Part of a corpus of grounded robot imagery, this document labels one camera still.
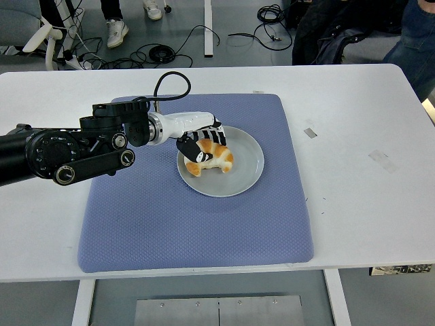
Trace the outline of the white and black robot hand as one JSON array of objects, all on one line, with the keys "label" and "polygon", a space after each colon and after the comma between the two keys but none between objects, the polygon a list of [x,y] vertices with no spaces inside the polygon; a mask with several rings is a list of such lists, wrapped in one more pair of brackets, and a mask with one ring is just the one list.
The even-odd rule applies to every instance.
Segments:
[{"label": "white and black robot hand", "polygon": [[154,144],[164,143],[168,138],[177,139],[178,150],[190,161],[198,163],[212,159],[210,149],[202,150],[197,145],[199,132],[206,139],[226,146],[222,123],[209,112],[183,112],[168,115],[154,114],[156,138]]}]

